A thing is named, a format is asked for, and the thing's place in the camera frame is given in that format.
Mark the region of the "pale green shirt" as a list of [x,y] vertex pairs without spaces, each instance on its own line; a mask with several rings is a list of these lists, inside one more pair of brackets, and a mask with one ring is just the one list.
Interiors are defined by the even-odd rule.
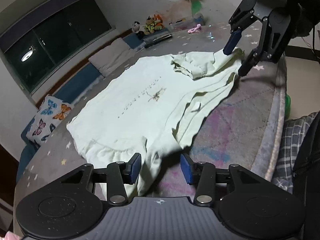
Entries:
[[204,119],[229,96],[243,51],[192,51],[148,56],[93,99],[67,124],[77,152],[96,168],[142,156],[130,197],[141,196],[159,174],[162,160],[189,147]]

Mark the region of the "grey star tablecloth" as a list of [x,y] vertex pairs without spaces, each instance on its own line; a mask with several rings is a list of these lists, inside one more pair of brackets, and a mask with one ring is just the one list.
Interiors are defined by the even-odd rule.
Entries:
[[[67,122],[140,57],[217,51],[226,44],[229,36],[229,27],[225,24],[205,26],[194,34],[184,30],[174,32],[172,39],[141,49],[100,80],[77,101],[67,119],[34,155],[16,185],[15,204],[85,162],[76,152],[66,129]],[[286,76],[286,61],[282,57],[277,64],[261,62],[247,76],[236,80],[229,97],[202,123],[188,150],[190,156],[195,161],[207,161],[219,168],[237,163],[270,180],[284,123]]]

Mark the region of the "orange yellow plush toy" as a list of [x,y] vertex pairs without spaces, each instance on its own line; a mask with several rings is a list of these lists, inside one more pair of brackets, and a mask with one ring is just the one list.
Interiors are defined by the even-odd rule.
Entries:
[[144,34],[149,35],[153,34],[156,31],[160,31],[164,29],[165,26],[163,25],[163,20],[159,14],[149,16],[146,19],[146,24],[144,26]]

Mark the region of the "black remote control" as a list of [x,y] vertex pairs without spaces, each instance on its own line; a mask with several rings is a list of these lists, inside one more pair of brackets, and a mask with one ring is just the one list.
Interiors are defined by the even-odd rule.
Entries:
[[159,38],[156,38],[155,40],[151,41],[150,43],[146,43],[144,45],[144,48],[147,49],[147,48],[150,48],[151,46],[154,46],[154,45],[157,45],[161,42],[164,42],[164,41],[167,41],[167,40],[170,40],[172,39],[172,35],[166,35],[166,36],[162,36],[162,37],[159,37]]

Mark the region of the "butterfly print pillow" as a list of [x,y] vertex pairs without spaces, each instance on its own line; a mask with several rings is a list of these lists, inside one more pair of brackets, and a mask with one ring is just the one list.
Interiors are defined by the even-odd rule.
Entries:
[[73,105],[48,95],[31,120],[26,137],[35,145],[42,146],[54,129],[67,117]]

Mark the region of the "plaid cloth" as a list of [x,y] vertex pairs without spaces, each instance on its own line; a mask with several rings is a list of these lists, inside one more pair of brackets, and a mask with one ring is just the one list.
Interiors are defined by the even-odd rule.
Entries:
[[299,149],[317,114],[318,112],[313,112],[284,122],[278,160],[271,182],[288,193],[293,192],[293,167]]

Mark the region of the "panda plush toy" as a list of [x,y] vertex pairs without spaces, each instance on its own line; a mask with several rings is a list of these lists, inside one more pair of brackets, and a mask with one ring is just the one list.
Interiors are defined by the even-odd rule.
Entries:
[[131,30],[140,39],[145,35],[144,31],[140,29],[140,23],[138,21],[133,22]]

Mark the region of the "beige cushion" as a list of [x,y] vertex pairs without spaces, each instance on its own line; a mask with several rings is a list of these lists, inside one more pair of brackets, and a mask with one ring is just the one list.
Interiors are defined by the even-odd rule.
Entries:
[[135,54],[134,49],[131,49],[122,38],[118,38],[88,60],[102,76],[107,77]]

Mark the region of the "dark window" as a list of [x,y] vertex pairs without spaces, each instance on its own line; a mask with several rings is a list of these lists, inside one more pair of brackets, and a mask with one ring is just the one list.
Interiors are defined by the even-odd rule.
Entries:
[[111,28],[94,0],[78,0],[20,20],[1,36],[1,51],[32,92],[65,59]]

